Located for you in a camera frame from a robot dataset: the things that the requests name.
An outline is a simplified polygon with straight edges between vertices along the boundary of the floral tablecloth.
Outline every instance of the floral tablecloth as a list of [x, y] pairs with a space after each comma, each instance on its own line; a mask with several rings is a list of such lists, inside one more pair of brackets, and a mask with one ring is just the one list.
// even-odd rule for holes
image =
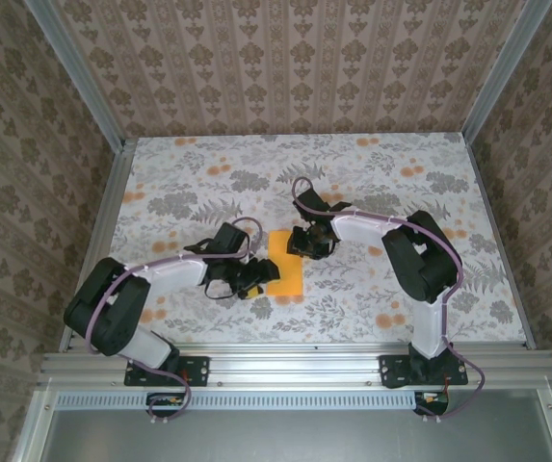
[[[400, 217], [430, 212], [466, 273], [450, 302], [451, 338], [524, 341], [475, 173], [456, 133], [140, 139], [111, 255], [125, 263], [162, 258], [240, 216], [258, 218], [266, 231], [301, 224], [290, 193], [300, 175], [331, 204], [346, 200]], [[266, 255], [265, 237], [259, 256]], [[187, 288], [151, 296], [141, 317], [174, 342], [197, 343], [408, 341], [411, 321], [410, 303], [383, 249], [354, 243], [339, 244], [326, 260], [303, 261], [303, 296], [215, 301], [202, 288]]]

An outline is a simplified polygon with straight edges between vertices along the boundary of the black mounting bracket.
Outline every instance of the black mounting bracket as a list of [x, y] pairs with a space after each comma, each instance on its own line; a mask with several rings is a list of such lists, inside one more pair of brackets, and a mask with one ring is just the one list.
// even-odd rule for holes
[[[174, 373], [192, 387], [206, 387], [209, 379], [208, 356], [179, 356]], [[165, 375], [147, 372], [128, 362], [123, 384], [127, 387], [178, 387], [179, 382]]]
[[408, 344], [408, 354], [379, 356], [379, 374], [386, 388], [444, 386], [447, 381], [450, 385], [468, 384], [466, 366], [449, 349], [427, 359], [412, 344]]
[[[197, 244], [188, 245], [184, 250], [201, 254], [226, 254], [239, 252], [245, 240], [250, 242], [250, 236], [237, 226], [223, 223], [216, 236], [203, 239]], [[241, 299], [252, 298], [263, 293], [260, 284], [279, 279], [279, 271], [274, 262], [269, 259], [258, 260], [253, 255], [247, 263], [241, 259], [210, 259], [205, 260], [207, 272], [200, 285], [205, 286], [205, 294], [214, 280], [222, 280], [228, 284], [231, 296]]]
[[[351, 206], [348, 202], [338, 202], [333, 207], [330, 207], [313, 188], [299, 194], [297, 200], [305, 207], [319, 212], [340, 212]], [[303, 220], [310, 223], [310, 226], [306, 229], [300, 226], [293, 227], [293, 232], [286, 248], [287, 253], [299, 255], [300, 257], [309, 257], [312, 260], [321, 260], [329, 257], [333, 253], [335, 245], [340, 242], [331, 227], [333, 217], [307, 212], [297, 202], [293, 202], [293, 205]]]

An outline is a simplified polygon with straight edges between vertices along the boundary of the wallpaper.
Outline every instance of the wallpaper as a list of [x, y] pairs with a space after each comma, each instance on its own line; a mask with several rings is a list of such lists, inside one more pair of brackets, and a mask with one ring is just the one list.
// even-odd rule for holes
[[458, 131], [523, 0], [56, 0], [126, 138]]
[[0, 460], [57, 349], [111, 160], [35, 19], [0, 0]]
[[552, 348], [552, 7], [474, 152], [536, 339]]
[[[257, 217], [265, 232], [303, 226], [291, 185], [306, 176], [330, 205], [406, 217], [429, 212], [463, 260], [450, 304], [457, 342], [523, 342], [522, 322], [461, 133], [152, 138], [138, 142], [111, 245], [153, 261]], [[241, 223], [256, 238], [252, 223]], [[263, 236], [257, 252], [267, 257]], [[412, 303], [380, 236], [304, 259], [302, 295], [209, 300], [203, 287], [152, 290], [141, 322], [173, 342], [409, 342]], [[210, 287], [210, 296], [230, 294]]]

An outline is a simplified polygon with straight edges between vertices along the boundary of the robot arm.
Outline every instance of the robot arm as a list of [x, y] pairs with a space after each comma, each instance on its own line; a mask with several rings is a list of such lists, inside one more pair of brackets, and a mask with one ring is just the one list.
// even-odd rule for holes
[[185, 287], [205, 286], [205, 292], [215, 279], [228, 283], [231, 294], [249, 298], [262, 292], [259, 284], [279, 279], [277, 266], [268, 259], [253, 255], [247, 262], [240, 252], [247, 233], [224, 223], [213, 239], [205, 239], [186, 247], [196, 255], [145, 265], [127, 273], [125, 265], [113, 258], [97, 263], [87, 280], [67, 306], [64, 322], [84, 338], [102, 297], [120, 277], [119, 282], [95, 319], [91, 344], [106, 356], [121, 355], [139, 361], [152, 369], [174, 372], [179, 351], [172, 344], [139, 325], [147, 295], [168, 294]]
[[[64, 322], [85, 337], [94, 306], [126, 268], [112, 258], [100, 260], [64, 313]], [[155, 269], [133, 273], [109, 298], [96, 320], [92, 345], [106, 356], [115, 354], [140, 361], [153, 369], [175, 361], [178, 350], [139, 325], [148, 294], [158, 296], [198, 286], [207, 272], [201, 260], [177, 260]]]
[[[407, 220], [451, 246], [430, 214], [419, 211]], [[427, 359], [438, 356], [446, 347], [442, 341], [442, 298], [458, 274], [451, 257], [426, 236], [387, 221], [339, 216], [331, 221], [331, 227], [339, 241], [384, 246], [400, 286], [413, 300], [412, 346]]]
[[[340, 241], [382, 244], [400, 286], [413, 300], [414, 331], [409, 355], [381, 358], [382, 383], [389, 388], [440, 384], [445, 376], [456, 374], [459, 376], [453, 378], [453, 384], [466, 383], [465, 370], [460, 373], [463, 364], [447, 350], [443, 338], [446, 320], [442, 301], [458, 281], [454, 258], [460, 263], [461, 259], [432, 216], [418, 211], [407, 218], [410, 225], [404, 225], [402, 220], [395, 223], [362, 212], [341, 212], [351, 204], [340, 202], [329, 207], [311, 187], [293, 204], [310, 226], [293, 229], [288, 253], [319, 260], [328, 257]], [[433, 237], [419, 232], [421, 228]], [[441, 240], [451, 252], [434, 239]]]

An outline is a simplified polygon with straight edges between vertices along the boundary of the purple cable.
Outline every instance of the purple cable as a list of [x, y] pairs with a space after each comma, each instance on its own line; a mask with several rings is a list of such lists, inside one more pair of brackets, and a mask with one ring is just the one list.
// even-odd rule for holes
[[373, 219], [378, 219], [380, 221], [387, 221], [387, 222], [391, 222], [391, 223], [401, 224], [403, 226], [407, 226], [408, 228], [413, 229], [414, 231], [416, 231], [418, 233], [424, 234], [425, 236], [429, 237], [435, 243], [440, 245], [445, 250], [445, 252], [447, 252], [447, 254], [449, 254], [449, 256], [453, 260], [454, 264], [456, 265], [456, 268], [458, 269], [458, 280], [457, 280], [456, 284], [454, 284], [454, 286], [451, 288], [451, 290], [449, 292], [447, 292], [447, 294], [445, 294], [445, 296], [442, 298], [442, 304], [441, 304], [441, 308], [442, 308], [442, 332], [441, 332], [440, 337], [442, 338], [442, 341], [444, 342], [445, 346], [449, 349], [449, 351], [451, 351], [451, 353], [454, 356], [456, 356], [458, 359], [460, 359], [465, 364], [470, 366], [472, 369], [477, 371], [477, 373], [481, 377], [481, 380], [479, 381], [479, 385], [477, 386], [477, 388], [473, 392], [472, 396], [464, 404], [462, 404], [460, 407], [458, 407], [457, 409], [454, 409], [451, 412], [443, 414], [442, 416], [437, 416], [435, 413], [433, 413], [429, 409], [426, 409], [423, 406], [417, 405], [417, 407], [419, 409], [421, 409], [422, 411], [428, 413], [430, 416], [435, 417], [436, 419], [448, 419], [450, 417], [453, 417], [453, 416], [457, 415], [464, 408], [468, 407], [468, 405], [470, 405], [470, 403], [481, 392], [481, 390], [483, 389], [483, 387], [486, 383], [486, 375], [484, 374], [483, 370], [479, 366], [472, 363], [470, 360], [464, 358], [461, 354], [459, 354], [457, 351], [455, 351], [455, 349], [449, 343], [449, 339], [447, 338], [447, 301], [449, 300], [451, 295], [453, 295], [456, 292], [456, 290], [461, 287], [461, 284], [462, 284], [463, 279], [464, 279], [463, 267], [461, 266], [460, 259], [458, 258], [458, 255], [456, 254], [456, 252], [454, 252], [454, 250], [447, 243], [443, 242], [433, 232], [428, 231], [427, 229], [419, 226], [418, 224], [406, 221], [405, 219], [387, 217], [385, 215], [379, 215], [379, 214], [371, 214], [371, 213], [368, 213], [368, 212], [350, 211], [350, 210], [343, 210], [341, 212], [321, 212], [321, 211], [318, 211], [318, 210], [310, 209], [309, 207], [305, 206], [304, 204], [302, 204], [299, 201], [299, 199], [297, 197], [297, 193], [295, 192], [295, 189], [296, 189], [296, 187], [297, 187], [297, 185], [299, 184], [300, 181], [305, 181], [307, 184], [309, 184], [310, 188], [312, 188], [312, 189], [314, 188], [314, 185], [312, 185], [312, 181], [309, 178], [304, 177], [304, 176], [300, 176], [300, 177], [296, 178], [295, 181], [293, 182], [293, 187], [292, 187], [293, 200], [295, 201], [295, 203], [301, 209], [305, 210], [306, 212], [308, 212], [312, 215], [320, 215], [320, 216], [323, 216], [323, 217], [358, 216], [358, 217], [373, 218]]
[[[260, 244], [260, 241], [263, 237], [263, 227], [261, 226], [260, 222], [256, 218], [252, 217], [240, 217], [235, 219], [233, 223], [236, 223], [238, 221], [242, 220], [250, 220], [257, 224], [258, 226], [258, 236], [256, 238], [256, 242], [253, 246], [258, 247]], [[106, 290], [102, 298], [100, 298], [100, 301], [98, 301], [98, 304], [95, 306], [95, 310], [93, 310], [92, 317], [90, 318], [90, 322], [87, 326], [87, 330], [85, 332], [85, 345], [87, 347], [87, 350], [90, 354], [97, 354], [97, 351], [93, 349], [92, 347], [92, 334], [93, 334], [93, 328], [95, 327], [95, 323], [100, 316], [100, 313], [104, 309], [104, 305], [106, 304], [106, 301], [109, 299], [109, 296], [111, 296], [117, 287], [131, 274], [141, 271], [141, 270], [148, 270], [149, 268], [156, 268], [160, 267], [162, 265], [165, 265], [167, 263], [172, 263], [176, 261], [181, 260], [204, 260], [204, 259], [224, 259], [224, 258], [243, 258], [246, 255], [248, 255], [248, 250], [244, 250], [237, 253], [224, 253], [224, 254], [206, 254], [206, 255], [194, 255], [194, 254], [185, 254], [185, 255], [175, 255], [174, 257], [168, 257], [163, 258], [161, 260], [155, 260], [150, 263], [146, 263], [144, 265], [137, 265], [136, 267], [133, 267], [131, 269], [127, 269], [125, 272], [123, 272], [114, 282], [109, 286], [109, 288]]]
[[[147, 366], [147, 365], [143, 364], [140, 361], [134, 361], [133, 359], [128, 358], [126, 356], [122, 356], [122, 357], [127, 359], [132, 364], [140, 367], [141, 369], [143, 369], [147, 372], [155, 373], [157, 375], [163, 375], [165, 377], [170, 377], [170, 378], [176, 380], [177, 382], [179, 382], [181, 385], [183, 385], [183, 387], [185, 388], [185, 392], [186, 392], [185, 400], [184, 400], [183, 404], [181, 404], [181, 407], [179, 409], [177, 409], [177, 412], [175, 412], [172, 416], [167, 418], [167, 420], [171, 421], [173, 419], [177, 419], [179, 416], [181, 416], [181, 414], [183, 414], [183, 412], [190, 405], [190, 400], [192, 399], [192, 389], [190, 388], [190, 384], [188, 384], [188, 382], [186, 380], [184, 380], [179, 375], [174, 374], [172, 372], [166, 372], [166, 371], [160, 371], [158, 369], [153, 369], [150, 366]], [[149, 417], [151, 417], [152, 420], [163, 420], [162, 418], [159, 418], [159, 417], [157, 417], [156, 415], [153, 414], [153, 404], [156, 401], [158, 401], [162, 398], [166, 398], [167, 396], [168, 396], [167, 394], [162, 394], [162, 395], [158, 395], [156, 397], [151, 398], [151, 401], [149, 402], [149, 406], [147, 407], [147, 414], [149, 414]]]
[[[260, 224], [260, 222], [256, 218], [253, 218], [253, 217], [240, 217], [240, 218], [235, 219], [232, 224], [235, 224], [235, 223], [237, 223], [239, 221], [243, 221], [243, 220], [252, 221], [258, 227], [258, 236], [256, 237], [256, 241], [253, 244], [253, 247], [258, 248], [258, 246], [260, 245], [260, 242], [263, 238], [263, 227], [262, 227], [262, 225]], [[131, 274], [133, 274], [134, 272], [137, 272], [137, 271], [140, 271], [140, 270], [147, 270], [148, 268], [159, 267], [159, 266], [165, 265], [167, 263], [171, 263], [171, 262], [175, 262], [175, 261], [181, 261], [181, 260], [203, 260], [203, 259], [206, 259], [206, 258], [207, 259], [243, 258], [246, 255], [248, 255], [249, 252], [250, 252], [250, 249], [248, 248], [245, 251], [241, 251], [241, 252], [237, 252], [237, 253], [206, 254], [206, 255], [193, 255], [193, 254], [175, 255], [174, 257], [163, 258], [161, 260], [156, 260], [154, 262], [150, 262], [150, 263], [147, 263], [145, 265], [138, 265], [136, 267], [133, 267], [131, 269], [126, 270], [105, 291], [102, 298], [100, 298], [100, 301], [98, 301], [98, 304], [96, 305], [95, 310], [93, 310], [92, 317], [90, 318], [90, 323], [88, 324], [87, 330], [85, 332], [85, 343], [86, 343], [88, 352], [90, 354], [97, 354], [97, 351], [95, 349], [93, 349], [93, 347], [92, 347], [93, 328], [95, 327], [95, 323], [96, 323], [98, 317], [100, 316], [100, 313], [104, 309], [104, 305], [106, 304], [106, 301], [109, 299], [109, 296], [111, 296], [115, 292], [115, 289], [117, 287], [119, 287], [119, 285], [126, 278], [128, 278]], [[153, 369], [153, 368], [149, 367], [148, 365], [143, 364], [140, 361], [134, 361], [131, 358], [127, 358], [126, 356], [123, 356], [123, 355], [121, 355], [121, 356], [123, 358], [127, 359], [128, 361], [132, 361], [133, 364], [137, 365], [138, 367], [140, 367], [141, 369], [143, 369], [147, 372], [151, 372], [151, 373], [155, 373], [157, 375], [163, 375], [163, 376], [166, 376], [166, 377], [170, 377], [170, 378], [176, 380], [177, 382], [179, 382], [181, 385], [183, 385], [184, 388], [186, 389], [186, 399], [185, 399], [184, 403], [182, 404], [182, 406], [177, 410], [177, 412], [174, 413], [171, 416], [171, 419], [176, 419], [177, 417], [179, 417], [186, 410], [186, 408], [190, 404], [190, 400], [192, 399], [192, 389], [190, 388], [190, 385], [188, 384], [187, 381], [185, 381], [179, 375], [176, 375], [172, 372], [165, 372], [165, 371], [160, 371], [160, 370], [157, 370], [157, 369]], [[157, 400], [158, 400], [157, 397], [155, 399], [153, 399], [149, 403], [149, 407], [147, 408], [147, 412], [148, 412], [149, 416], [152, 419], [158, 419], [153, 414], [153, 403]]]

